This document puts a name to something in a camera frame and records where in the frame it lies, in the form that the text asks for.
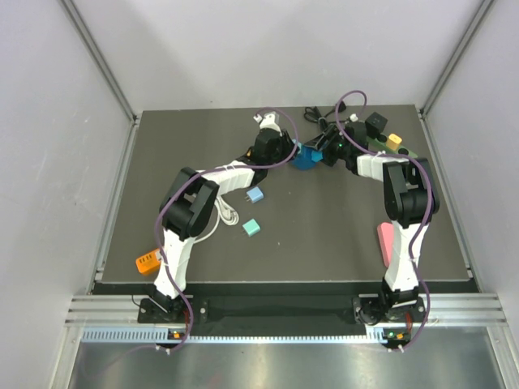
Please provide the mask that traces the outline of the blue cube socket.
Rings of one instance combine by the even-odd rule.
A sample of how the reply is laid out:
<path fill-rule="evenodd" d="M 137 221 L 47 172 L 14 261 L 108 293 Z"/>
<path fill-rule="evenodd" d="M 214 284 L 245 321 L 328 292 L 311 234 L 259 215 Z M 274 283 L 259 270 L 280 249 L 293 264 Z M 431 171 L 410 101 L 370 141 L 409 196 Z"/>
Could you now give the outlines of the blue cube socket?
<path fill-rule="evenodd" d="M 319 163 L 315 163 L 311 160 L 311 152 L 314 151 L 304 145 L 300 146 L 300 153 L 297 158 L 291 161 L 291 164 L 300 170 L 313 169 Z"/>

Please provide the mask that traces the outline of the light blue plug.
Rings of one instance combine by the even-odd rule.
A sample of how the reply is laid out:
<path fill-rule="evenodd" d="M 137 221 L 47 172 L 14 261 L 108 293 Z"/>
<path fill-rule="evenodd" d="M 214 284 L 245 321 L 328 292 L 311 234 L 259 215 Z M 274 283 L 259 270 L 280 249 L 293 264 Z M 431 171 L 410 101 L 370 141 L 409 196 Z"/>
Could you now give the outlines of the light blue plug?
<path fill-rule="evenodd" d="M 246 192 L 246 201 L 250 203 L 257 203 L 264 198 L 263 191 L 255 186 Z"/>
<path fill-rule="evenodd" d="M 321 151 L 312 151 L 311 160 L 315 163 L 320 162 L 323 159 L 323 153 Z"/>

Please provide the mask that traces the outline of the green power strip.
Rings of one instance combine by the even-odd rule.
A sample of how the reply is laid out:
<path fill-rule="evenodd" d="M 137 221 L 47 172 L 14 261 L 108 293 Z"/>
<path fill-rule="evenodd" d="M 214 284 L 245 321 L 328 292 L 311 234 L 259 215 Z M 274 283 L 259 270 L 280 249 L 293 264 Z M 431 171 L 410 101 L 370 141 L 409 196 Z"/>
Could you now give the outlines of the green power strip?
<path fill-rule="evenodd" d="M 402 138 L 398 135 L 390 134 L 386 136 L 384 134 L 379 134 L 375 138 L 368 137 L 367 140 L 369 146 L 377 152 L 385 152 L 387 154 L 401 154 L 411 156 L 413 158 L 418 157 L 415 152 L 411 151 L 403 144 Z"/>

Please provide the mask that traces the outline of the black cube adapter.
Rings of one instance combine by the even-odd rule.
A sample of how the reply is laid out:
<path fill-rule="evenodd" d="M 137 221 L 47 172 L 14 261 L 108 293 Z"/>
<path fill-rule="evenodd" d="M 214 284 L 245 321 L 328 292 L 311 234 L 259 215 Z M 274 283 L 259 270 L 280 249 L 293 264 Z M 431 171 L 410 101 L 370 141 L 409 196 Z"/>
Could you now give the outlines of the black cube adapter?
<path fill-rule="evenodd" d="M 364 121 L 367 128 L 367 136 L 376 139 L 381 135 L 388 123 L 388 119 L 383 115 L 374 112 Z"/>

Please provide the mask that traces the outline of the yellow plug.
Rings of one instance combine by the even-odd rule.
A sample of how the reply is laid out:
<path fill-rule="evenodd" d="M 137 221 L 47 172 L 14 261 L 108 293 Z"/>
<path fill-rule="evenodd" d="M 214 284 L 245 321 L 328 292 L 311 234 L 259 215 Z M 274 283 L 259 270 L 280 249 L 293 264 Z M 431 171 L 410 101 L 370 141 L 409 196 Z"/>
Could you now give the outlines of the yellow plug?
<path fill-rule="evenodd" d="M 390 134 L 387 137 L 386 146 L 392 151 L 398 151 L 401 148 L 402 138 L 396 134 Z"/>

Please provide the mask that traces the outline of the teal plug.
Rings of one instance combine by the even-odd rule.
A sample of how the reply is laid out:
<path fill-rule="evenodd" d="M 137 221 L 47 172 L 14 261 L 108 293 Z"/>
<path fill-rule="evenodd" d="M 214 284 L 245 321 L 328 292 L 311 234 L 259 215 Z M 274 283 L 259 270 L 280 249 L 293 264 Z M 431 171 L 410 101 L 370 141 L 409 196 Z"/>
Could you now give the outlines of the teal plug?
<path fill-rule="evenodd" d="M 242 230 L 248 237 L 256 235 L 260 230 L 260 225 L 255 219 L 250 219 L 242 225 Z"/>

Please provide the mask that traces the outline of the pink triangular socket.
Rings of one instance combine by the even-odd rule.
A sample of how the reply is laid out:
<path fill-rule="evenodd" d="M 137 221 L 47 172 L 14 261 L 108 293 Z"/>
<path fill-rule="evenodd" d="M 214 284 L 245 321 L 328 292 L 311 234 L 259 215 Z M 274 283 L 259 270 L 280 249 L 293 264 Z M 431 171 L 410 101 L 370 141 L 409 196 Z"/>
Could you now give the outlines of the pink triangular socket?
<path fill-rule="evenodd" d="M 392 244 L 394 240 L 394 229 L 392 223 L 384 222 L 377 226 L 377 237 L 385 267 L 389 267 L 392 259 Z"/>

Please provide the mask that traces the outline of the orange power strip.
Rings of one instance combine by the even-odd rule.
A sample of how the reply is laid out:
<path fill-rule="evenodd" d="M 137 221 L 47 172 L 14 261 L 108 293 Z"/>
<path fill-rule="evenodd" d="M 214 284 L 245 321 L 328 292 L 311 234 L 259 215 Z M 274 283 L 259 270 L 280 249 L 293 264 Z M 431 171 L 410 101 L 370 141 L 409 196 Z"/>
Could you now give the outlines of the orange power strip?
<path fill-rule="evenodd" d="M 143 276 L 151 275 L 158 271 L 161 266 L 161 252 L 159 249 L 152 250 L 147 254 L 138 257 L 135 265 L 139 274 Z"/>

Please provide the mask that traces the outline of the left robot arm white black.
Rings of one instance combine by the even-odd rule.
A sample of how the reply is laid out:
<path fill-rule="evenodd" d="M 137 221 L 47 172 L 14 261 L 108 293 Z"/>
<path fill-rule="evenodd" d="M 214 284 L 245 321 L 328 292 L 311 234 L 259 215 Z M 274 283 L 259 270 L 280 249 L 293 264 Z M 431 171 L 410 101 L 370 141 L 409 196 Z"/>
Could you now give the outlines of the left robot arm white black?
<path fill-rule="evenodd" d="M 227 165 L 204 171 L 180 170 L 160 206 L 156 237 L 161 265 L 148 299 L 166 321 L 179 319 L 187 308 L 187 265 L 197 237 L 206 229 L 220 195 L 264 180 L 270 169 L 291 161 L 298 144 L 286 130 L 264 128 L 246 153 Z"/>

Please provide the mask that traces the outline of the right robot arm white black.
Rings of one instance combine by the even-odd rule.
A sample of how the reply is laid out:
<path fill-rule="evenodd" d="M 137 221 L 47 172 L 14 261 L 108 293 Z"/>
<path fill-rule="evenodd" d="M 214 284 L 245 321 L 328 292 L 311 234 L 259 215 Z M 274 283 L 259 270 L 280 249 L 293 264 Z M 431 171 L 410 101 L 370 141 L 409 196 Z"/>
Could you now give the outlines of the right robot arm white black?
<path fill-rule="evenodd" d="M 383 183 L 384 208 L 391 220 L 390 261 L 382 280 L 375 316 L 398 320 L 419 304 L 417 274 L 422 242 L 432 216 L 439 210 L 428 160 L 399 151 L 372 151 L 369 140 L 381 136 L 385 124 L 372 120 L 332 124 L 318 118 L 320 134 L 302 146 L 311 165 L 338 161 L 359 177 Z"/>

